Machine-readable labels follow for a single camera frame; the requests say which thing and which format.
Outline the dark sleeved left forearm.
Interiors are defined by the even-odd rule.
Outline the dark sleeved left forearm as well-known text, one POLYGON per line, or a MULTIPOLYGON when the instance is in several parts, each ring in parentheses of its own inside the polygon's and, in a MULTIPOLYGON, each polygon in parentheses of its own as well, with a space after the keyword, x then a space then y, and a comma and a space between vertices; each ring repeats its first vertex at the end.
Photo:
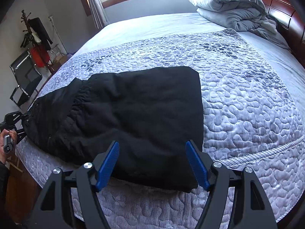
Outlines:
POLYGON ((0 171, 0 209, 1 209, 1 228, 15 228, 16 224, 12 218, 8 215, 5 209, 6 192, 10 171, 1 162, 0 171))

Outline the person's left hand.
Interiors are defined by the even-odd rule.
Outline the person's left hand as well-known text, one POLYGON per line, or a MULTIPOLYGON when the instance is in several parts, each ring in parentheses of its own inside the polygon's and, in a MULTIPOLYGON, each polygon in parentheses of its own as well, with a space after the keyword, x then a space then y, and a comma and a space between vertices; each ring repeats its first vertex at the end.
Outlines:
POLYGON ((13 148, 17 143, 17 132, 15 130, 4 129, 0 135, 0 160, 1 163, 5 164, 7 158, 12 153, 13 148))

